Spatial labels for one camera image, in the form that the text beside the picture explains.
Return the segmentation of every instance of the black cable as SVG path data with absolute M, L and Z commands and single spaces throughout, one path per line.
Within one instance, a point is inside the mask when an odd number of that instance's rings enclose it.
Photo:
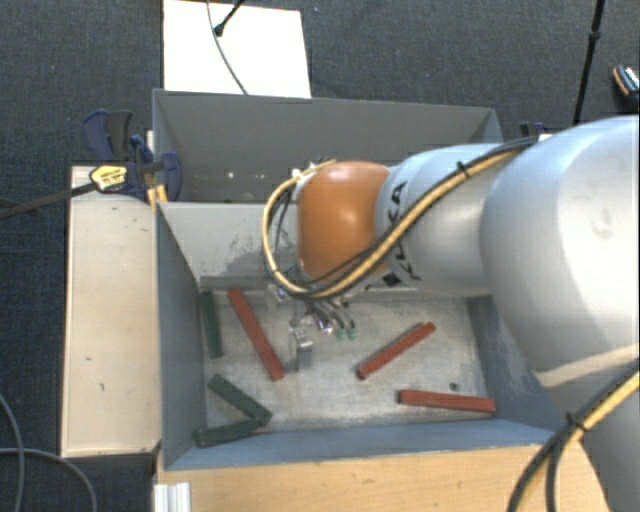
M 20 427 L 18 426 L 18 421 L 9 407 L 9 404 L 0 393 L 0 405 L 4 410 L 5 415 L 9 419 L 9 423 L 11 424 L 11 429 L 13 430 L 13 435 L 16 438 L 16 454 L 18 455 L 18 491 L 16 492 L 16 501 L 14 510 L 15 512 L 20 512 L 22 508 L 22 497 L 24 496 L 24 444 L 22 442 L 22 434 L 20 433 Z
M 96 492 L 91 482 L 87 478 L 87 476 L 78 468 L 75 464 L 69 462 L 68 460 L 59 457 L 53 453 L 45 452 L 42 450 L 34 450 L 32 448 L 25 448 L 22 442 L 22 436 L 20 434 L 20 428 L 18 427 L 18 422 L 16 420 L 13 411 L 9 407 L 9 404 L 4 399 L 2 394 L 0 393 L 0 405 L 4 410 L 7 418 L 9 419 L 9 423 L 11 424 L 11 428 L 13 429 L 13 433 L 16 438 L 16 448 L 0 448 L 0 455 L 17 455 L 18 456 L 18 492 L 16 493 L 16 501 L 15 501 L 15 512 L 20 512 L 22 508 L 22 499 L 24 496 L 24 482 L 25 482 L 25 474 L 24 474 L 24 466 L 25 466 L 25 455 L 31 455 L 34 457 L 40 457 L 43 459 L 52 460 L 57 463 L 61 463 L 69 469 L 73 474 L 75 474 L 84 484 L 85 488 L 89 492 L 89 497 L 91 499 L 91 510 L 93 512 L 98 511 L 98 499 L 96 497 Z
M 287 214 L 287 210 L 289 209 L 289 204 L 291 203 L 291 196 L 292 196 L 292 192 L 291 190 L 287 190 L 286 194 L 284 195 L 284 209 L 282 210 L 282 213 L 280 214 L 280 220 L 278 220 L 278 226 L 276 227 L 276 240 L 274 243 L 274 251 L 275 254 L 278 254 L 278 246 L 280 243 L 280 233 L 282 232 L 282 224 L 284 222 L 284 216 Z
M 584 60 L 582 68 L 582 78 L 580 79 L 580 90 L 578 91 L 578 99 L 576 100 L 576 109 L 573 113 L 573 125 L 580 122 L 582 115 L 582 104 L 584 96 L 587 92 L 587 82 L 589 81 L 589 73 L 591 72 L 591 62 L 596 49 L 596 42 L 600 39 L 600 22 L 602 21 L 602 13 L 604 12 L 605 0 L 597 0 L 593 13 L 593 21 L 591 22 L 591 32 L 589 32 L 589 46 L 587 47 L 587 56 Z
M 65 201 L 66 199 L 71 199 L 73 197 L 78 197 L 83 194 L 93 192 L 95 189 L 96 186 L 93 183 L 87 183 L 70 190 L 62 190 L 61 192 L 56 192 L 55 194 L 41 197 L 40 199 L 36 199 L 28 203 L 18 204 L 16 206 L 8 208 L 7 210 L 1 211 L 0 220 L 8 219 L 9 217 L 20 215 L 21 213 L 29 213 L 34 210 L 38 210 L 43 206 L 49 206 L 50 204 L 58 203 L 60 201 Z
M 16 453 L 18 453 L 18 449 L 16 448 L 0 448 L 0 455 L 15 455 Z M 84 484 L 85 488 L 87 489 L 87 492 L 89 493 L 89 498 L 91 499 L 91 510 L 93 512 L 98 512 L 98 498 L 96 496 L 96 491 L 93 488 L 93 485 L 91 485 L 91 481 L 87 478 L 87 475 L 85 475 L 78 466 L 76 466 L 75 464 L 73 464 L 72 462 L 68 461 L 63 457 L 60 457 L 54 453 L 49 453 L 42 450 L 25 448 L 24 453 L 26 455 L 31 455 L 34 457 L 40 457 L 42 459 L 51 460 L 58 464 L 62 464 L 64 467 L 66 467 L 69 471 L 71 471 L 74 475 L 76 475 L 80 479 L 80 481 Z
M 211 19 L 211 6 L 209 4 L 209 0 L 207 0 L 207 16 L 209 17 L 209 28 L 211 28 L 211 35 L 213 36 L 213 41 L 216 43 L 216 47 L 218 48 L 218 52 L 220 52 L 220 57 L 222 57 L 222 61 L 224 62 L 224 65 L 229 70 L 229 73 L 231 74 L 231 77 L 233 78 L 235 83 L 238 85 L 238 87 L 240 87 L 242 94 L 244 94 L 245 96 L 248 96 L 249 93 L 244 88 L 244 85 L 242 85 L 242 82 L 240 82 L 240 79 L 236 76 L 235 72 L 233 71 L 231 64 L 227 60 L 227 56 L 224 54 L 224 51 L 222 50 L 220 41 L 218 41 L 218 35 L 216 34 L 216 29 L 213 26 L 213 20 Z
M 224 27 L 227 25 L 227 23 L 229 23 L 229 20 L 233 17 L 233 15 L 236 13 L 236 11 L 238 9 L 240 9 L 240 6 L 244 3 L 244 1 L 245 0 L 237 0 L 235 5 L 233 6 L 233 9 L 231 9 L 229 14 L 227 14 L 227 16 L 225 17 L 225 19 L 222 20 L 222 23 L 220 23 L 219 25 L 216 26 L 214 31 L 215 31 L 215 33 L 216 33 L 216 35 L 218 37 L 222 37 L 222 34 L 224 32 Z
M 372 246 L 370 246 L 369 248 L 367 248 L 365 251 L 363 251 L 363 253 L 360 253 L 356 256 L 354 256 L 352 259 L 355 258 L 362 258 L 365 259 L 367 256 L 369 256 L 372 252 L 374 252 L 375 250 L 377 250 L 385 241 L 385 239 L 387 238 L 387 236 L 389 235 L 389 233 L 393 230 L 393 228 L 395 227 L 395 225 L 397 225 L 401 220 L 403 220 L 404 218 L 406 218 L 408 215 L 410 215 L 410 212 L 413 208 L 413 206 L 418 203 L 419 201 L 421 201 L 424 197 L 426 197 L 428 194 L 430 194 L 434 189 L 436 189 L 437 187 L 439 187 L 440 185 L 446 183 L 447 181 L 451 180 L 452 178 L 454 178 L 457 174 L 459 173 L 466 173 L 467 169 L 476 165 L 479 165 L 480 163 L 493 158 L 494 156 L 498 156 L 504 153 L 508 153 L 510 151 L 514 151 L 514 150 L 524 150 L 530 146 L 532 146 L 533 144 L 535 144 L 538 141 L 538 137 L 523 137 L 523 138 L 519 138 L 519 139 L 515 139 L 512 141 L 509 141 L 505 144 L 502 144 L 496 148 L 493 148 L 491 150 L 489 150 L 487 153 L 484 153 L 482 155 L 480 155 L 479 157 L 476 157 L 474 159 L 472 159 L 471 161 L 467 162 L 466 164 L 462 165 L 460 164 L 453 172 L 451 172 L 450 174 L 448 174 L 447 176 L 445 176 L 444 178 L 442 178 L 440 181 L 438 181 L 437 183 L 435 183 L 430 189 L 428 189 L 427 191 L 425 191 L 414 203 L 413 205 L 409 206 L 403 214 L 400 215 L 400 217 L 396 220 L 396 223 L 389 226 L 389 228 L 387 229 L 387 231 L 382 235 L 382 237 L 378 238 L 376 240 L 376 242 L 374 242 L 374 244 Z M 430 209 L 431 207 L 433 207 L 435 204 L 437 204 L 438 201 L 434 201 L 434 203 L 428 208 Z M 411 227 L 398 239 L 401 240 L 402 237 L 404 237 L 412 228 L 413 226 L 415 226 L 415 224 L 417 223 L 417 221 L 411 225 Z M 381 261 L 389 254 L 389 252 L 391 252 L 395 247 L 395 244 L 391 247 L 389 247 L 389 249 L 387 249 L 387 251 L 385 251 L 385 253 L 382 255 L 381 257 Z M 342 268 L 346 265 L 348 265 L 350 262 L 350 260 L 347 260 L 346 262 L 342 263 L 339 268 Z M 353 265 L 352 268 L 350 268 L 349 270 L 347 270 L 344 274 L 342 274 L 341 276 L 339 276 L 338 278 L 332 280 L 329 283 L 323 283 L 323 286 L 316 288 L 312 291 L 306 291 L 306 292 L 295 292 L 293 290 L 287 290 L 285 289 L 285 291 L 291 295 L 292 297 L 295 298 L 303 298 L 303 299 L 311 299 L 313 300 L 313 295 L 322 292 L 323 290 L 327 290 L 329 289 L 331 286 L 335 285 L 337 282 L 339 282 L 341 279 L 347 277 L 350 272 L 356 267 L 357 265 Z M 330 295 L 326 295 L 323 296 L 321 298 L 321 300 L 329 300 L 335 297 L 338 297 L 342 294 L 344 294 L 346 291 L 352 289 L 353 287 L 357 286 L 358 284 L 362 283 L 362 281 L 364 281 L 365 279 L 367 279 L 371 273 L 373 271 L 375 271 L 378 268 L 378 265 L 373 265 L 371 267 L 371 269 L 369 269 L 367 272 L 365 272 L 360 278 L 358 278 L 357 280 L 355 280 L 353 283 L 351 283 L 348 287 L 345 287 L 344 289 L 335 292 L 333 294 Z M 268 269 L 269 274 L 273 277 L 273 272 L 271 272 L 270 269 Z
M 582 425 L 585 418 L 595 409 L 595 407 L 622 386 L 629 377 L 638 371 L 640 362 L 636 359 L 633 364 L 627 369 L 623 370 L 620 375 L 616 376 L 608 385 L 604 386 L 598 393 L 596 393 L 577 413 L 569 416 L 570 420 L 567 421 L 562 427 L 560 427 L 540 448 L 538 453 L 531 459 L 522 475 L 518 479 L 516 486 L 514 487 L 509 504 L 507 506 L 507 512 L 517 512 L 524 491 L 528 487 L 531 478 L 538 471 L 538 468 L 551 457 L 556 449 L 558 449 L 557 460 L 549 462 L 547 468 L 547 479 L 551 479 L 551 484 L 547 484 L 547 503 L 551 503 L 551 506 L 555 507 L 555 477 L 557 473 L 558 463 L 560 461 L 560 455 L 564 450 L 569 438 L 572 434 Z

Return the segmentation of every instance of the black cable on floor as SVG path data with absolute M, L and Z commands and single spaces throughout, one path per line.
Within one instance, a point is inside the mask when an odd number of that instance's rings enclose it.
M 52 460 L 56 463 L 64 465 L 69 471 L 71 471 L 74 475 L 76 475 L 80 481 L 84 484 L 87 492 L 89 493 L 89 497 L 91 499 L 91 510 L 93 512 L 98 512 L 98 499 L 96 497 L 95 489 L 91 482 L 87 478 L 87 476 L 82 472 L 82 470 L 76 466 L 75 464 L 69 462 L 68 460 L 59 457 L 54 453 L 45 452 L 42 450 L 34 450 L 32 448 L 25 448 L 22 443 L 22 435 L 20 434 L 20 428 L 18 426 L 18 422 L 16 421 L 16 417 L 13 414 L 13 411 L 9 407 L 9 404 L 4 399 L 2 394 L 0 394 L 0 405 L 4 410 L 7 418 L 9 419 L 9 423 L 11 424 L 11 428 L 13 429 L 13 433 L 16 438 L 16 448 L 0 448 L 0 455 L 17 455 L 18 456 L 18 491 L 16 493 L 16 501 L 15 501 L 15 512 L 20 512 L 22 508 L 22 499 L 24 497 L 24 481 L 25 481 L 25 455 L 31 455 L 33 457 L 40 457 L 42 459 Z
M 587 82 L 589 81 L 589 73 L 591 72 L 593 53 L 596 49 L 596 42 L 600 39 L 600 22 L 602 21 L 605 1 L 606 0 L 597 0 L 593 13 L 591 32 L 589 32 L 589 46 L 587 48 L 587 56 L 584 60 L 584 67 L 582 68 L 582 78 L 580 79 L 580 90 L 578 91 L 578 99 L 576 100 L 576 109 L 573 113 L 574 126 L 580 122 L 580 116 L 582 115 L 582 104 L 584 103 L 584 95 L 587 92 Z

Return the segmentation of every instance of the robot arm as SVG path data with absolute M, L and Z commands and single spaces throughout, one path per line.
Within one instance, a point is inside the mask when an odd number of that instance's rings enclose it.
M 625 116 L 536 144 L 455 146 L 389 169 L 344 162 L 308 171 L 298 197 L 298 264 L 308 284 L 275 265 L 272 276 L 311 301 L 381 277 L 434 297 L 491 294 L 543 387 L 561 410 L 575 411 L 638 357 L 637 141 L 638 116 Z M 268 262 L 273 217 L 268 206 Z M 636 392 L 584 443 L 614 510 L 640 503 L 637 413 Z

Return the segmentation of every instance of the gray box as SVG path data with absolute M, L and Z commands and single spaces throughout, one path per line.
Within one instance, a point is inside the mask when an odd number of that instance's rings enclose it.
M 318 155 L 391 165 L 445 145 L 499 142 L 492 110 L 154 91 L 154 134 L 156 153 L 178 151 L 185 170 L 181 202 L 162 204 L 156 219 L 166 469 L 478 449 L 549 436 L 559 414 L 490 298 L 432 300 L 410 289 L 363 294 L 352 304 L 361 325 L 356 341 L 314 333 L 312 368 L 273 383 L 224 293 L 230 286 L 246 290 L 276 352 L 290 363 L 291 306 L 267 300 L 262 208 L 245 203 L 261 203 L 288 169 Z M 293 217 L 284 226 L 289 259 Z M 219 309 L 225 356 L 216 360 L 206 355 L 198 304 L 203 288 L 214 291 Z M 437 330 L 412 357 L 398 358 L 365 382 L 355 377 L 366 355 L 418 321 L 433 321 Z M 191 438 L 196 429 L 240 418 L 207 392 L 213 373 L 274 417 L 259 435 L 199 449 Z M 451 384 L 460 393 L 495 398 L 497 416 L 395 404 L 402 387 L 450 392 Z

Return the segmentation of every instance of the red block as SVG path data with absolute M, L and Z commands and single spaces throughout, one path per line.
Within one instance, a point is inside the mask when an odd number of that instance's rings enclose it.
M 496 412 L 496 402 L 492 398 L 468 395 L 452 395 L 450 393 L 432 393 L 402 389 L 398 392 L 398 403 L 404 405 L 418 405 L 422 407 L 436 407 L 439 409 L 454 409 L 458 411 Z
M 266 334 L 258 323 L 258 319 L 253 314 L 253 310 L 251 309 L 251 306 L 249 306 L 242 290 L 239 288 L 227 290 L 227 297 L 229 297 L 229 302 L 231 302 L 231 305 L 233 306 L 233 309 L 235 309 L 244 330 L 258 352 L 260 359 L 262 359 L 262 364 L 264 364 L 267 372 L 269 372 L 271 380 L 275 381 L 284 377 L 284 367 L 282 366 L 282 363 L 280 363 L 271 343 L 269 343 Z
M 416 343 L 429 336 L 429 334 L 435 330 L 436 327 L 431 322 L 422 324 L 376 356 L 369 359 L 366 363 L 360 366 L 360 368 L 358 368 L 356 375 L 360 380 L 366 379 L 373 372 L 378 371 L 385 364 L 398 357 L 405 350 L 413 347 Z

